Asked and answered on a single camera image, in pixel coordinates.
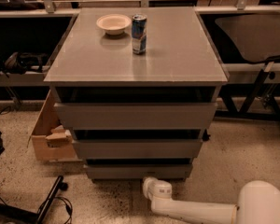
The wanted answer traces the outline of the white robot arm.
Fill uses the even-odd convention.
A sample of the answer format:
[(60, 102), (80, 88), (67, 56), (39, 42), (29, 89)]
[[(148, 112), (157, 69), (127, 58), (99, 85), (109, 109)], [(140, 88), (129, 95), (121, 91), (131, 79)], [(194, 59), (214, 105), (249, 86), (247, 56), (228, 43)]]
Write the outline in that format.
[(237, 204), (175, 201), (172, 185), (146, 177), (144, 196), (153, 213), (189, 224), (280, 224), (280, 190), (264, 181), (251, 181), (239, 193)]

